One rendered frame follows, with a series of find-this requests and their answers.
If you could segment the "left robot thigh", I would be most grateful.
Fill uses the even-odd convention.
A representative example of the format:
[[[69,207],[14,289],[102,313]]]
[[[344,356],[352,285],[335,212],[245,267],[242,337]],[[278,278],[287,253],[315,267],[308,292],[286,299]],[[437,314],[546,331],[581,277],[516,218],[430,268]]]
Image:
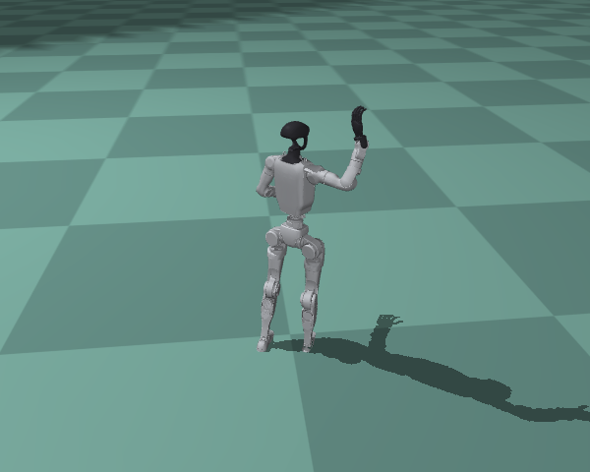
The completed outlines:
[[[284,256],[287,252],[287,245],[280,242],[280,226],[271,228],[265,235],[266,242],[270,245],[267,248],[268,256],[268,272],[267,272],[267,287],[266,296],[276,298],[280,292],[280,276],[284,261]]]

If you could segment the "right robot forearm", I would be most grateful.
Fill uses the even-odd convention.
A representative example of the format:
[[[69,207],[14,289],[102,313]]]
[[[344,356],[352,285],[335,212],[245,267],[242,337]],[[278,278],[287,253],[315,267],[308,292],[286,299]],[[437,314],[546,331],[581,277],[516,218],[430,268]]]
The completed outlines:
[[[349,187],[356,175],[358,176],[358,174],[361,174],[362,163],[366,155],[366,150],[369,147],[368,140],[367,143],[368,146],[366,148],[361,148],[360,141],[358,140],[355,142],[355,148],[352,152],[349,166],[347,166],[347,169],[340,180],[340,183],[343,187]]]

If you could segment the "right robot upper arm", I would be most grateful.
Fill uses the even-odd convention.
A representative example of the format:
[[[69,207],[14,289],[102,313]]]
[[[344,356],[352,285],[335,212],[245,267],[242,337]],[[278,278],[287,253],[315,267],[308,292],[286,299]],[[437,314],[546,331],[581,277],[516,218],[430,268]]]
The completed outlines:
[[[357,179],[355,178],[349,187],[343,187],[340,183],[341,179],[335,173],[325,170],[320,165],[309,164],[304,171],[308,181],[313,185],[322,183],[342,191],[351,191],[357,186]]]

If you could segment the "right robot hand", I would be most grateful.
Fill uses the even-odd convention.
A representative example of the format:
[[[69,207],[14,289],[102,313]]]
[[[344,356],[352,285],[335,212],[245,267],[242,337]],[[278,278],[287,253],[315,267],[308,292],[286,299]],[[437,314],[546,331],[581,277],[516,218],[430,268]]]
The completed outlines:
[[[368,146],[367,137],[363,135],[363,124],[362,124],[362,114],[367,108],[364,106],[358,106],[352,111],[352,119],[351,124],[353,128],[353,132],[355,133],[354,141],[360,141],[361,148],[366,148]],[[361,110],[362,109],[362,110]]]

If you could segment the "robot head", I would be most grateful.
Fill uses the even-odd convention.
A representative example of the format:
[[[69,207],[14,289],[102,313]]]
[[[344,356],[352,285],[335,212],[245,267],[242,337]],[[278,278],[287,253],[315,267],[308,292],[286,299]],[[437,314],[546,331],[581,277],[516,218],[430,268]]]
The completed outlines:
[[[299,121],[292,121],[283,126],[280,136],[292,140],[293,145],[288,149],[287,155],[281,158],[281,161],[290,164],[299,163],[302,161],[299,157],[300,150],[306,148],[309,132],[310,128],[306,124]],[[300,147],[296,142],[296,140],[300,138],[304,139],[304,144],[302,147]]]

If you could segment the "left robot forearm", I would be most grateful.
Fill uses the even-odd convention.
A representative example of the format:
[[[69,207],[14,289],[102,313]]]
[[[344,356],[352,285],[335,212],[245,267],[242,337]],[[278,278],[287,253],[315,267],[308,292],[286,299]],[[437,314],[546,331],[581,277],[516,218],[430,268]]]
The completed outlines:
[[[271,185],[269,185],[269,186],[271,187],[271,193],[270,193],[269,197],[276,198],[276,195],[275,195],[275,186],[271,186]]]

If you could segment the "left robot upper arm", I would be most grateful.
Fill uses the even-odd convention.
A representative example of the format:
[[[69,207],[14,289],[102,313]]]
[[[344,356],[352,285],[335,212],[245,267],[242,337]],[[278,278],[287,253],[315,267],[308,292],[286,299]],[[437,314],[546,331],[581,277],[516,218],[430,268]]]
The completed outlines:
[[[265,168],[261,175],[260,183],[256,189],[257,193],[262,197],[268,197],[271,193],[270,182],[274,177],[274,162],[279,155],[271,155],[265,160]]]

